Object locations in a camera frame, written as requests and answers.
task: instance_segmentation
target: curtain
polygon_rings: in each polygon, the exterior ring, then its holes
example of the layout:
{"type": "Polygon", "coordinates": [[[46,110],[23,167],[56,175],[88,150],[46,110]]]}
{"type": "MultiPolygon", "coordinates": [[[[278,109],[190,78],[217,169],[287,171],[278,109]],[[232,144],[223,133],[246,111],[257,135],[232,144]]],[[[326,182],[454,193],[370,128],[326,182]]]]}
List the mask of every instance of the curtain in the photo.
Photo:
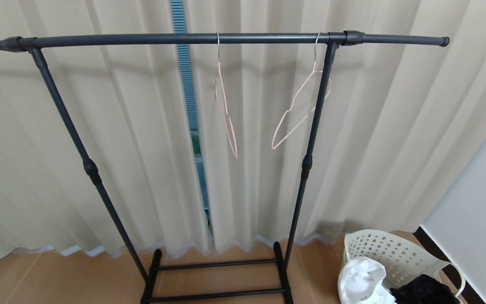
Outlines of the curtain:
{"type": "MultiPolygon", "coordinates": [[[[486,1],[184,4],[191,33],[350,29],[451,38],[447,48],[363,44],[337,50],[297,227],[300,241],[363,228],[414,231],[486,136],[486,1]]],[[[312,70],[313,48],[220,46],[235,159],[214,99],[218,46],[191,46],[217,248],[249,247],[257,236],[272,241],[289,232],[311,119],[276,150],[270,146],[312,70]]],[[[318,69],[324,51],[318,46],[318,69]]],[[[278,138],[313,108],[318,83],[314,77],[299,94],[278,138]]]]}
{"type": "MultiPolygon", "coordinates": [[[[171,33],[168,1],[1,1],[0,39],[171,33]]],[[[209,247],[176,46],[44,54],[140,250],[209,247]]],[[[0,52],[0,258],[16,247],[123,246],[27,53],[0,52]]]]}

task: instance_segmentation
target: black metal garment rack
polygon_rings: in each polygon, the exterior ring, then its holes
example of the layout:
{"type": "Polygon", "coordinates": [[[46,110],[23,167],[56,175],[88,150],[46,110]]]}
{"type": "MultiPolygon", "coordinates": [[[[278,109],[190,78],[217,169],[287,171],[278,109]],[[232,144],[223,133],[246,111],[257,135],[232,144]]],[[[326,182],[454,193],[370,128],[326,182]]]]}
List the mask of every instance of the black metal garment rack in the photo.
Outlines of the black metal garment rack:
{"type": "Polygon", "coordinates": [[[46,37],[46,38],[22,38],[22,37],[10,37],[0,41],[0,51],[6,52],[29,52],[33,57],[35,64],[37,65],[46,87],[56,104],[57,110],[61,115],[65,127],[69,131],[71,138],[80,154],[84,170],[89,175],[91,181],[95,185],[110,217],[116,225],[121,238],[123,239],[125,246],[129,250],[136,267],[140,271],[140,274],[145,281],[145,287],[143,289],[143,295],[141,298],[141,304],[155,303],[155,302],[172,302],[172,301],[184,301],[184,300],[197,300],[197,299],[212,299],[212,298],[224,298],[230,296],[248,296],[253,294],[270,294],[270,293],[282,293],[285,303],[292,304],[292,293],[287,276],[287,268],[290,259],[290,252],[294,242],[295,228],[297,226],[297,219],[299,218],[299,212],[301,210],[301,202],[303,201],[303,193],[305,192],[305,185],[309,176],[309,172],[312,167],[312,152],[316,141],[316,135],[318,133],[318,124],[320,123],[320,115],[322,114],[322,106],[324,105],[324,97],[326,95],[326,88],[328,84],[329,75],[331,72],[332,63],[335,57],[335,51],[339,46],[353,46],[362,43],[396,43],[396,44],[423,44],[429,46],[447,46],[449,44],[448,37],[423,37],[423,36],[400,36],[400,35],[367,35],[359,31],[344,31],[343,33],[321,33],[318,36],[317,33],[222,33],[217,36],[216,33],[185,33],[185,34],[123,34],[123,35],[85,35],[85,36],[63,36],[63,37],[46,37]],[[98,173],[97,166],[89,158],[87,151],[80,136],[75,129],[73,121],[65,108],[65,104],[57,90],[56,83],[50,74],[48,64],[44,59],[42,48],[55,48],[60,46],[104,46],[104,45],[122,45],[122,44],[216,44],[219,42],[222,44],[273,44],[273,43],[324,43],[327,45],[326,56],[324,59],[324,71],[320,80],[320,87],[318,90],[318,99],[316,101],[316,110],[314,111],[314,117],[312,121],[312,127],[310,128],[310,136],[307,146],[307,152],[302,162],[301,181],[299,183],[299,190],[297,192],[297,199],[295,201],[294,215],[292,219],[292,225],[290,228],[290,235],[288,244],[286,247],[285,256],[282,256],[282,250],[280,244],[276,242],[273,246],[275,258],[265,260],[251,260],[251,261],[236,261],[236,262],[222,262],[222,263],[204,263],[204,264],[189,264],[180,266],[160,266],[160,258],[162,252],[156,250],[153,261],[149,269],[149,273],[145,270],[140,262],[138,255],[129,235],[123,227],[123,224],[114,209],[114,206],[110,200],[110,196],[106,192],[102,183],[101,177],[98,173]],[[208,267],[226,267],[248,264],[261,264],[261,263],[276,263],[278,268],[278,275],[280,277],[281,288],[274,289],[259,289],[259,290],[246,290],[239,292],[224,292],[224,293],[212,293],[212,294],[195,294],[188,296],[165,296],[165,297],[153,297],[153,288],[157,273],[159,271],[170,271],[176,269],[192,269],[192,268],[208,268],[208,267]]]}

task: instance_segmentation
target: laundry basket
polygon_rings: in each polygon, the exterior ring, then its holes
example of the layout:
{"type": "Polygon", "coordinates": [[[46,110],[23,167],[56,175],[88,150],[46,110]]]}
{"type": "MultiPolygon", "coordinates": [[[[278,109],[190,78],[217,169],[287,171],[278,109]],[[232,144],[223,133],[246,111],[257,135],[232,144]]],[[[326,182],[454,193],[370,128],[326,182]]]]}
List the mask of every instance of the laundry basket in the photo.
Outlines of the laundry basket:
{"type": "MultiPolygon", "coordinates": [[[[426,274],[439,282],[438,271],[450,262],[442,261],[416,244],[401,237],[378,230],[362,230],[345,236],[343,265],[349,260],[366,256],[386,267],[384,287],[399,288],[426,274]]],[[[461,277],[461,287],[455,293],[458,297],[464,289],[465,279],[460,269],[451,264],[461,277]]]]}

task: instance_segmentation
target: pink wire hanger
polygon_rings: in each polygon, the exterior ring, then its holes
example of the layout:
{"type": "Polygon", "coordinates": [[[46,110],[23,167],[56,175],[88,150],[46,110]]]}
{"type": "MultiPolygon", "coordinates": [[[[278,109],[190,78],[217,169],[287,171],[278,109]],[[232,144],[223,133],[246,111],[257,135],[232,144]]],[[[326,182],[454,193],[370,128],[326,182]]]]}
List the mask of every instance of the pink wire hanger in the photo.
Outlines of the pink wire hanger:
{"type": "MultiPolygon", "coordinates": [[[[312,108],[312,110],[309,113],[307,113],[307,115],[305,115],[305,117],[303,117],[303,119],[301,121],[299,121],[299,123],[297,123],[297,125],[295,125],[295,127],[290,132],[288,132],[285,137],[283,137],[277,144],[275,144],[275,138],[276,138],[276,135],[278,133],[278,129],[280,129],[280,126],[282,125],[282,122],[284,121],[286,114],[288,114],[290,111],[292,111],[292,109],[294,107],[295,98],[297,98],[297,95],[299,95],[299,92],[301,92],[301,90],[303,89],[305,84],[307,84],[307,82],[312,77],[312,75],[314,75],[316,73],[322,73],[323,72],[323,71],[316,71],[316,45],[318,44],[318,38],[320,37],[321,33],[322,32],[318,33],[318,35],[316,36],[316,41],[314,42],[314,63],[313,63],[313,66],[312,66],[312,72],[310,72],[307,79],[305,79],[305,81],[303,82],[303,84],[301,85],[299,90],[297,90],[297,92],[295,93],[294,98],[292,98],[292,103],[290,104],[290,108],[288,110],[286,110],[284,112],[284,114],[282,114],[282,117],[281,117],[280,121],[278,122],[278,125],[275,129],[275,134],[273,135],[273,140],[271,141],[271,148],[273,150],[275,150],[280,144],[282,144],[282,142],[285,141],[290,136],[290,134],[293,131],[295,131],[295,129],[297,129],[297,127],[299,127],[299,125],[301,123],[303,123],[303,121],[305,121],[305,119],[307,119],[309,114],[314,112],[314,110],[316,109],[316,106],[314,106],[314,108],[312,108]]],[[[326,96],[324,98],[327,98],[327,96],[329,96],[329,93],[331,92],[331,79],[328,79],[327,82],[329,84],[329,89],[327,90],[326,96]]]]}
{"type": "Polygon", "coordinates": [[[234,126],[232,125],[232,119],[230,115],[228,115],[228,105],[226,104],[226,93],[224,92],[224,83],[222,82],[222,73],[220,72],[220,38],[219,33],[216,33],[216,42],[217,42],[217,58],[218,58],[218,71],[215,76],[215,103],[219,106],[219,110],[222,113],[222,119],[224,119],[224,128],[226,129],[226,136],[228,137],[228,142],[230,143],[230,148],[232,148],[232,154],[234,155],[235,159],[238,159],[238,143],[235,140],[235,132],[234,126]],[[220,87],[222,88],[222,98],[224,98],[224,111],[222,111],[222,106],[220,105],[218,95],[216,92],[216,84],[217,81],[220,80],[220,87]],[[228,131],[228,124],[226,123],[226,117],[228,117],[228,122],[230,123],[230,130],[232,131],[232,138],[234,142],[232,144],[232,139],[230,138],[230,131],[228,131]]]}

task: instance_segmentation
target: black garment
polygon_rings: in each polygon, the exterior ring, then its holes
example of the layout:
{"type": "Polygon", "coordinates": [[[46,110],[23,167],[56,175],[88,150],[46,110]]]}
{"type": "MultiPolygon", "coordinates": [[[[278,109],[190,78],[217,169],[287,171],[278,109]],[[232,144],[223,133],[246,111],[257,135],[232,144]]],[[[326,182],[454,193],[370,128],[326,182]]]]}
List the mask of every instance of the black garment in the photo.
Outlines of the black garment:
{"type": "Polygon", "coordinates": [[[391,288],[397,304],[458,304],[449,287],[426,274],[416,277],[401,288],[391,288]]]}

